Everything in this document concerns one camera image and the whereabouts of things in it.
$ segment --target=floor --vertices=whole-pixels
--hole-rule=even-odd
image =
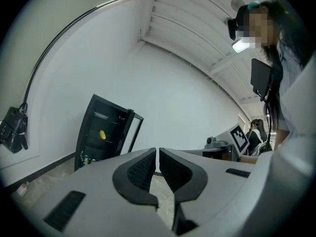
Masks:
[[[25,209],[32,208],[40,196],[48,192],[55,183],[74,172],[74,161],[75,159],[72,158],[30,182],[27,186],[28,191],[24,197],[19,197],[19,195],[14,192],[12,198],[19,206]],[[157,210],[157,213],[167,227],[171,229],[174,214],[174,196],[162,176],[153,176],[150,193],[158,198],[159,209]]]

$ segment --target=black vent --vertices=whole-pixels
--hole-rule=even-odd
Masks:
[[[228,168],[225,172],[236,175],[236,176],[245,177],[245,178],[248,178],[250,175],[250,172],[248,171],[243,171],[243,170],[239,170],[235,168]]]
[[[51,227],[58,231],[62,231],[66,224],[81,204],[84,193],[71,191],[67,196],[52,210],[52,212],[44,219]]]
[[[158,208],[158,199],[149,193],[156,169],[156,148],[123,163],[113,173],[116,191],[133,204],[152,205]]]
[[[136,187],[149,192],[156,169],[156,154],[150,154],[132,165],[127,172],[128,179]]]
[[[163,177],[173,192],[176,192],[192,178],[192,171],[188,167],[164,152],[160,152],[159,162]]]

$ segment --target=white ceiling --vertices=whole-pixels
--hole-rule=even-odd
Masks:
[[[144,0],[140,39],[177,54],[218,83],[249,119],[262,117],[263,104],[252,92],[251,58],[261,50],[236,54],[224,21],[235,18],[232,0]],[[246,4],[252,1],[243,0]]]

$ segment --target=person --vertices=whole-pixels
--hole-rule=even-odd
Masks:
[[[247,154],[250,154],[260,143],[267,140],[268,137],[262,119],[254,119],[250,123],[250,131],[246,133],[246,137],[249,141]]]
[[[276,131],[277,149],[286,138],[297,136],[291,117],[280,98],[308,63],[315,50],[314,45],[302,21],[285,1],[243,5],[234,21],[244,37],[249,37],[249,41],[253,41],[256,47],[261,46],[271,66],[264,113],[267,115],[269,107],[272,128]]]

